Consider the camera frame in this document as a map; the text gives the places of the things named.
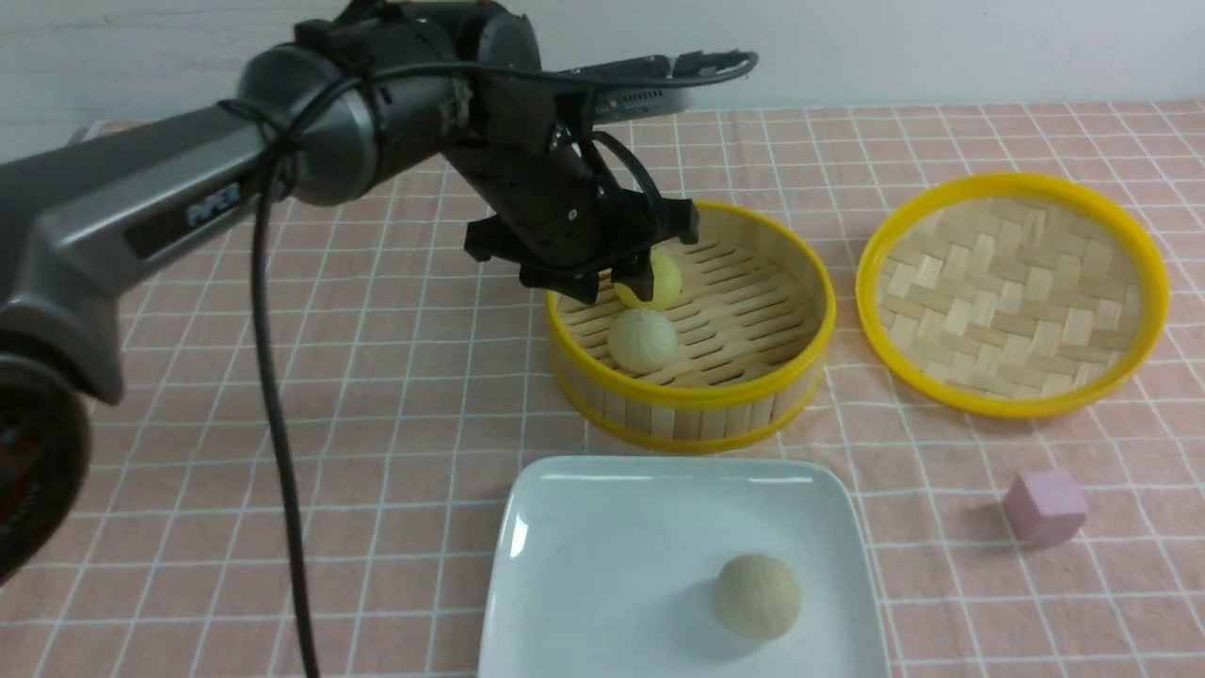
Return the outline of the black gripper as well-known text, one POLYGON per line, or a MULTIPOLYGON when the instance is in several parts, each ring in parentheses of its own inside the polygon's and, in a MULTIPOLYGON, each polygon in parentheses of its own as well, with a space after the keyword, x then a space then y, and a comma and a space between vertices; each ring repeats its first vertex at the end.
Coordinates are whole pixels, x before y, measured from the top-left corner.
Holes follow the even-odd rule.
POLYGON ((612 271, 621 303, 651 303, 651 249, 694 244, 699 211, 666 197, 635 154, 593 120, 606 82, 568 73, 480 73, 474 123, 443 151, 490 217, 470 222, 464 249, 477 263, 504 259, 522 283, 556 283, 559 295, 598 303, 612 271))

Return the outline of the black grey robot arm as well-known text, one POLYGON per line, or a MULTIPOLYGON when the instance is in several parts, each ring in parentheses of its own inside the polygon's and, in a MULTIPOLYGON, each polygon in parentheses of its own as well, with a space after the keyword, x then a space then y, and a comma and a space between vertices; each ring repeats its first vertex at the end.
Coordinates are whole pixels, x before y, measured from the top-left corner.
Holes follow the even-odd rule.
POLYGON ((355 202, 440 155, 490 217, 465 250, 589 303, 615 271, 651 291, 649 250, 696 243, 699 211, 621 188, 595 142, 616 92, 703 83, 645 57, 546 72, 531 22, 494 1, 353 1, 254 57, 222 104, 2 167, 2 578, 55 535, 86 484, 82 396, 120 403, 120 297, 260 202, 355 202))

